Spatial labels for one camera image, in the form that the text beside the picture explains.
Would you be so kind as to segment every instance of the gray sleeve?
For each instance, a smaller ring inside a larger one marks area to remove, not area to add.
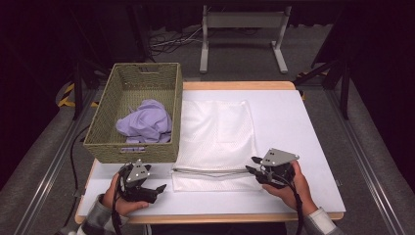
[[[103,196],[98,196],[97,201],[92,206],[86,219],[79,227],[77,234],[115,235],[113,220],[111,218],[112,210],[101,204]],[[121,226],[128,221],[128,217],[121,216],[120,219]]]
[[[345,235],[322,208],[304,218],[304,228],[308,235]]]

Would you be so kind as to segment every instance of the human hand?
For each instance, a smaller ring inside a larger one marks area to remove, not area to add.
[[[291,165],[294,169],[296,175],[294,176],[294,184],[296,185],[297,193],[300,195],[302,200],[302,213],[304,215],[309,215],[318,210],[311,198],[310,189],[308,187],[307,180],[301,172],[299,162],[292,161]],[[262,184],[262,188],[265,189],[269,194],[277,196],[283,200],[283,202],[290,208],[296,210],[297,202],[294,197],[293,190],[290,187],[284,187],[282,189],[277,189],[268,184]]]
[[[113,180],[111,181],[110,188],[105,193],[103,201],[102,201],[102,204],[106,208],[111,209],[111,210],[113,209],[114,192],[115,192],[117,180],[118,180],[118,173],[113,176]],[[148,206],[149,206],[149,203],[147,202],[127,202],[124,199],[119,198],[116,201],[115,209],[120,215],[127,216],[131,212],[147,208]]]

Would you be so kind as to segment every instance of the white table surface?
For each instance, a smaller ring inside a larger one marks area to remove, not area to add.
[[[269,148],[300,156],[299,163],[308,180],[311,195],[318,207],[328,213],[346,211],[326,157],[314,132],[300,94],[297,90],[184,90],[183,100],[218,100],[249,102],[258,156],[263,158]],[[153,205],[131,216],[157,215],[241,215],[297,214],[282,200],[266,191],[244,192],[173,192],[172,164],[152,164],[150,177],[144,187],[167,184]],[[122,164],[94,163],[86,193],[76,216],[83,218],[98,194],[105,193],[113,175]]]

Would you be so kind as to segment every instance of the green basket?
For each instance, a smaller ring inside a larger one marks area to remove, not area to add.
[[[183,79],[177,63],[115,64],[83,146],[103,164],[174,163],[180,141]],[[127,144],[115,124],[143,100],[161,102],[172,120],[167,143]]]

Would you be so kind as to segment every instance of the purple cloth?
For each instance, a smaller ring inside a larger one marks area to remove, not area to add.
[[[144,100],[137,111],[116,122],[116,130],[127,143],[166,143],[171,137],[171,118],[164,105]]]

